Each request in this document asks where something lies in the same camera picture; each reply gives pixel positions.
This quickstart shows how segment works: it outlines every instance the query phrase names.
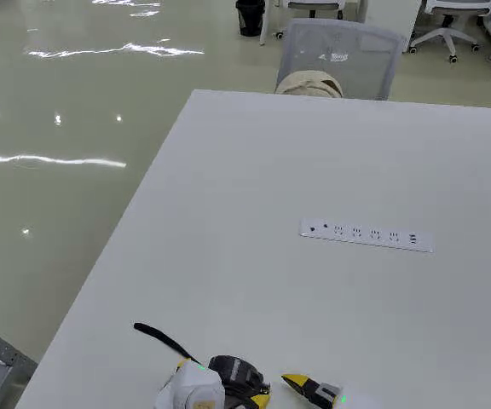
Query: white table leg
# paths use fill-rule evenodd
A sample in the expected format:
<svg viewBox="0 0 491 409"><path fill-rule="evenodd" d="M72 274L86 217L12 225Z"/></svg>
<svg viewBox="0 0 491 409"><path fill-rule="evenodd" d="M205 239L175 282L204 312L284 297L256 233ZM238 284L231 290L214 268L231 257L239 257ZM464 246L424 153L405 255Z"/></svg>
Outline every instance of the white table leg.
<svg viewBox="0 0 491 409"><path fill-rule="evenodd" d="M265 0L264 4L264 14L263 14L263 28L261 29L261 38L259 39L259 45L264 45L266 43L266 34L269 30L270 22L270 8L272 7L271 0Z"/></svg>

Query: power strip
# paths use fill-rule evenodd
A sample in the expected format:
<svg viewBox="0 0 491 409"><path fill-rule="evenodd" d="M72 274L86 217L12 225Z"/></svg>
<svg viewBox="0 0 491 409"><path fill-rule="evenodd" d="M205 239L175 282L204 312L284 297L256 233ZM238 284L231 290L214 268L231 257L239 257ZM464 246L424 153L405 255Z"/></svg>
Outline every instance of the power strip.
<svg viewBox="0 0 491 409"><path fill-rule="evenodd" d="M361 225L333 223L324 219L303 219L300 223L300 235L313 239L433 252L433 238L427 233L366 228Z"/></svg>

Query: gray mesh chair back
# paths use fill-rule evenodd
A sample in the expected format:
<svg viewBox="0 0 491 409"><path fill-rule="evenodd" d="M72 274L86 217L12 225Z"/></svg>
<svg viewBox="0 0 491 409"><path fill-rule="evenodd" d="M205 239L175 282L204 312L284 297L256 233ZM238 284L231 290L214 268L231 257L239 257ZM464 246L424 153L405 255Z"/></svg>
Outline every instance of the gray mesh chair back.
<svg viewBox="0 0 491 409"><path fill-rule="evenodd" d="M387 100L405 38L343 20L294 19L286 31L277 85L303 70L324 71L346 98Z"/></svg>

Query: beige hat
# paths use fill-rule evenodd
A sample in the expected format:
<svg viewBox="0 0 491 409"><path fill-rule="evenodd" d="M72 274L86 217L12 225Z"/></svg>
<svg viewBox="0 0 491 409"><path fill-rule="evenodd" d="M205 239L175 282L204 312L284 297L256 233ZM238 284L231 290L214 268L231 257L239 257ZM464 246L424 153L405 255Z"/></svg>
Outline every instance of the beige hat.
<svg viewBox="0 0 491 409"><path fill-rule="evenodd" d="M336 79L323 71L295 71L278 85L276 94L342 98L344 93Z"/></svg>

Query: white table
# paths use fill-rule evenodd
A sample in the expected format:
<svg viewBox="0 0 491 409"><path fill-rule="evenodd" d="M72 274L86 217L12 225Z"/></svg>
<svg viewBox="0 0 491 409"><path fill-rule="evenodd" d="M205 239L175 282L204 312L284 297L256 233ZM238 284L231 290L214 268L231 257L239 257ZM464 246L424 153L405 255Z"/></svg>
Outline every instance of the white table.
<svg viewBox="0 0 491 409"><path fill-rule="evenodd" d="M307 239L302 217L432 233ZM18 409L150 408L180 359L341 383L354 409L491 407L491 109L196 91Z"/></svg>

